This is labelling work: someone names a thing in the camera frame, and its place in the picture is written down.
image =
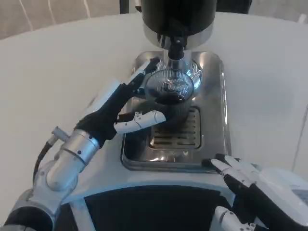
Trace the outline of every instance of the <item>espresso machine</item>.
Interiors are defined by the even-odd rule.
[[[207,160],[215,154],[231,155],[223,63],[211,52],[192,51],[211,36],[216,0],[142,0],[144,33],[161,51],[146,51],[135,60],[132,72],[159,57],[157,72],[184,73],[193,82],[192,103],[181,126],[173,129],[153,126],[127,133],[121,161],[130,170],[208,172]],[[139,95],[127,104],[137,110],[146,98],[147,79]]]

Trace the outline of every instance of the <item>robotic hand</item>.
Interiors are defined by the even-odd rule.
[[[1,231],[52,231],[59,207],[76,187],[78,174],[106,140],[111,140],[117,133],[137,131],[166,120],[159,111],[144,115],[134,113],[133,117],[131,114],[118,116],[128,100],[136,94],[146,74],[156,70],[158,62],[159,58],[147,61],[127,84],[118,84],[113,93],[104,92],[96,97],[71,136],[55,128],[38,156],[33,188],[20,196]],[[64,144],[55,159],[39,169],[40,161],[57,140],[62,140]]]
[[[223,207],[215,216],[225,231],[308,231],[308,183],[296,174],[274,168],[258,170],[243,160],[222,156],[211,163],[230,190],[267,228],[242,224]]]

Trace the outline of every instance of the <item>silver metal arm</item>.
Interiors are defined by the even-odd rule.
[[[127,85],[113,87],[113,92],[100,93],[86,110],[86,115],[77,123],[71,136],[59,128],[52,132],[52,137],[45,144],[46,152],[57,140],[62,140],[64,144],[55,159],[35,174],[33,188],[20,196],[4,227],[0,228],[1,231],[30,231],[30,228],[35,231],[53,230],[60,205],[75,189],[79,173],[103,146],[105,140],[115,136],[114,121],[127,102],[125,100],[129,100],[129,96],[138,89],[144,76],[156,69],[158,62],[158,58],[146,62],[132,75]],[[120,102],[112,105],[118,98]],[[145,120],[145,123],[151,124],[151,120]]]

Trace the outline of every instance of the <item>chrome drip tray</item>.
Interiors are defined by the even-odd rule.
[[[151,129],[149,147],[156,150],[197,149],[200,146],[200,112],[189,110],[187,120],[177,130]]]
[[[162,55],[162,51],[144,52],[135,60],[133,69]],[[212,169],[202,167],[202,160],[214,158],[217,153],[231,155],[223,63],[210,52],[193,52],[192,59],[193,65],[202,71],[202,81],[194,81],[200,87],[186,122],[177,130],[153,127],[126,134],[121,153],[121,161],[126,168],[208,172]],[[132,98],[126,111],[134,111],[143,101]]]

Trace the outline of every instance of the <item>white tabletop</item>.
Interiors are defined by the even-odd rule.
[[[212,51],[225,64],[233,156],[291,168],[308,102],[307,41],[306,25],[217,13],[211,39],[196,50]],[[35,160],[52,129],[70,131],[97,91],[127,78],[138,54],[153,50],[158,48],[145,38],[140,14],[78,21],[0,41],[0,223],[31,187]],[[120,147],[119,137],[96,154],[67,201],[88,188],[94,193],[162,178],[164,183],[205,181],[197,174],[128,171],[119,162],[119,148],[109,151],[114,145]],[[100,188],[91,185],[93,177]]]

